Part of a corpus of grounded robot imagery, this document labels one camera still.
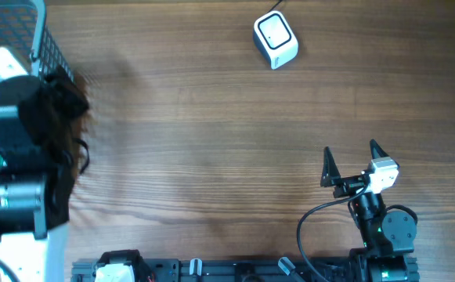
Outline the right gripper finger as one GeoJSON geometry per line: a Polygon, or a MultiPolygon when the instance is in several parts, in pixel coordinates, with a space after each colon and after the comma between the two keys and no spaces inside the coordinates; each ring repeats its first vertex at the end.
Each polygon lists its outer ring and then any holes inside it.
{"type": "Polygon", "coordinates": [[[388,157],[388,154],[381,148],[375,139],[370,141],[370,152],[373,159],[388,157]]]}
{"type": "Polygon", "coordinates": [[[341,182],[341,174],[334,161],[330,147],[326,146],[323,150],[323,170],[320,180],[322,187],[337,186],[341,182]]]}

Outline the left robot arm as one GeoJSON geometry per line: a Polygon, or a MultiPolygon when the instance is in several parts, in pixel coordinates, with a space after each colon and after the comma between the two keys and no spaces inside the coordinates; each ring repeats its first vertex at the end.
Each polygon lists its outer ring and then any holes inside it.
{"type": "Polygon", "coordinates": [[[64,280],[69,199],[89,109],[61,74],[0,82],[0,269],[4,281],[64,280]]]}

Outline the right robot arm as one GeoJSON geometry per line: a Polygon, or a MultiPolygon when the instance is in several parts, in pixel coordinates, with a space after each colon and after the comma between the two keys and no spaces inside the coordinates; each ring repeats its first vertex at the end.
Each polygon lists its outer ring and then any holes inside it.
{"type": "Polygon", "coordinates": [[[334,188],[334,198],[348,198],[348,209],[363,240],[363,247],[349,252],[350,281],[419,281],[417,260],[411,257],[418,218],[406,206],[387,206],[381,192],[392,187],[399,164],[375,141],[372,160],[359,175],[342,177],[330,148],[323,150],[320,185],[334,188]]]}

